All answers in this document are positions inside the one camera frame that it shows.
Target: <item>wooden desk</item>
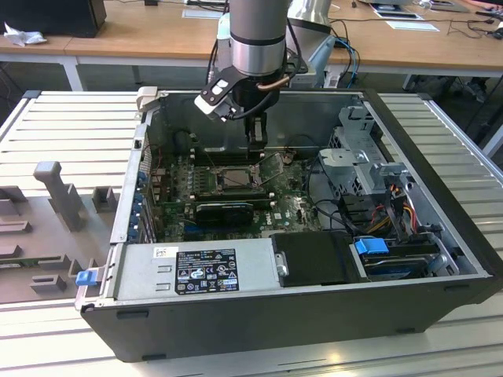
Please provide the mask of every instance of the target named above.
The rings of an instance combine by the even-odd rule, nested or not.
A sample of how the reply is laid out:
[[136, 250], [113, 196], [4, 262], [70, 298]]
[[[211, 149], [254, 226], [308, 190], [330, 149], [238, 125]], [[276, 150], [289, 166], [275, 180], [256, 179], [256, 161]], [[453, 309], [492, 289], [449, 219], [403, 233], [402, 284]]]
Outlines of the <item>wooden desk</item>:
[[[378, 19], [368, 5], [351, 0], [334, 1], [331, 18], [346, 21], [351, 45], [361, 56], [360, 72], [424, 75], [500, 76], [503, 73], [503, 42], [493, 38], [470, 39], [461, 33], [447, 35], [449, 22], [432, 22], [440, 32], [393, 30]], [[106, 1], [107, 20], [96, 38], [49, 37], [40, 46], [24, 48], [0, 42], [0, 60], [63, 64], [73, 90], [85, 86], [78, 64], [122, 64], [205, 67], [215, 42], [217, 20], [182, 18], [182, 4]], [[418, 7], [412, 10], [423, 11]], [[435, 20], [483, 20], [475, 14], [427, 12]], [[356, 22], [349, 20], [377, 19]], [[466, 24], [455, 24], [468, 31]], [[485, 28], [494, 25], [477, 24]], [[334, 23], [344, 35], [341, 23]], [[344, 49], [334, 50], [330, 70], [338, 72], [348, 62]]]
[[[330, 13], [331, 18], [340, 19], [379, 19], [369, 6], [358, 3], [358, 8], [351, 8], [350, 0], [339, 0], [341, 6], [337, 12]], [[421, 13], [417, 6], [408, 7]], [[486, 17], [473, 13], [449, 13], [427, 11], [425, 20], [485, 20]], [[351, 45], [358, 50], [362, 65], [397, 67], [397, 68], [434, 68], [449, 70], [488, 70], [503, 72], [503, 42], [491, 37], [470, 39], [459, 32], [447, 34], [449, 22], [431, 22], [440, 31], [394, 30], [385, 21], [355, 22], [346, 21]], [[341, 23], [334, 23], [339, 35], [344, 35]], [[454, 27], [474, 35], [466, 24], [454, 23]], [[494, 30], [495, 25], [474, 24]], [[345, 51], [334, 52], [331, 63], [345, 60]]]

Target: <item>motherboard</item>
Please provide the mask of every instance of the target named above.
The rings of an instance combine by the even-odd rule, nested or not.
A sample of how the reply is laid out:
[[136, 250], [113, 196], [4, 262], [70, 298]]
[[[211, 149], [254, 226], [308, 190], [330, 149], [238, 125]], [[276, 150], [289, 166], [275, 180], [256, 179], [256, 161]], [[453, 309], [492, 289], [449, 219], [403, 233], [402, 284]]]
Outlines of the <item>motherboard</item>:
[[235, 240], [321, 230], [306, 193], [308, 159], [271, 152], [251, 162], [192, 150], [165, 160], [152, 172], [158, 240]]

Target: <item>warning label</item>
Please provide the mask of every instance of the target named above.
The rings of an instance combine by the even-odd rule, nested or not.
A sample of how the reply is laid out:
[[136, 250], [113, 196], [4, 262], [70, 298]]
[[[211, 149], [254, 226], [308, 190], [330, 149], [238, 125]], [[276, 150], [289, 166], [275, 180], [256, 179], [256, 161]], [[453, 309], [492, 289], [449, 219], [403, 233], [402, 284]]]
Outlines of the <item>warning label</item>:
[[236, 250], [179, 251], [174, 287], [179, 295], [239, 291]]

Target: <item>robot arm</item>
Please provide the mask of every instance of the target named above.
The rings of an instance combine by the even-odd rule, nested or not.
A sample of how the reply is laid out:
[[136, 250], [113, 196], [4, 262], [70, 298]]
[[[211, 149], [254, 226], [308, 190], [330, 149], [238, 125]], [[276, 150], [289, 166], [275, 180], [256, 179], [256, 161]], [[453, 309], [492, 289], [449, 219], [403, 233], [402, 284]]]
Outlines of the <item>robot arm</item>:
[[231, 65], [219, 72], [195, 100], [208, 116], [243, 119], [250, 152], [259, 152], [266, 145], [265, 110], [276, 104], [279, 88], [288, 82], [284, 75], [289, 3], [229, 1]]
[[[229, 0], [229, 66], [195, 100], [196, 106], [211, 118], [243, 119], [249, 152], [264, 149], [266, 110], [277, 103], [279, 89], [305, 65], [296, 33], [305, 39], [303, 48], [310, 55], [317, 53], [320, 42], [330, 35], [330, 0], [290, 3], [291, 0]], [[291, 49], [287, 49], [287, 30]], [[294, 68], [286, 75], [287, 50]]]

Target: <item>blue cable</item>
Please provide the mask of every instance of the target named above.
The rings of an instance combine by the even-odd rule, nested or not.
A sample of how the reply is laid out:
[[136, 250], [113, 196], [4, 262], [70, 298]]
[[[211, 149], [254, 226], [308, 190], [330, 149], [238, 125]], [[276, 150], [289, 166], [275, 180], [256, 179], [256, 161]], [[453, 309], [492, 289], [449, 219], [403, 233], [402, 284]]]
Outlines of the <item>blue cable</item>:
[[343, 41], [342, 39], [338, 38], [337, 41], [343, 45], [344, 47], [346, 47], [347, 51], [350, 52], [351, 54], [351, 58], [353, 59], [353, 72], [351, 73], [351, 78], [349, 80], [349, 83], [347, 84], [347, 88], [349, 89], [351, 87], [351, 83], [353, 82], [353, 79], [354, 77], [356, 77], [356, 56], [354, 54], [354, 50], [351, 46], [349, 46], [347, 43], [345, 43], [345, 41]]

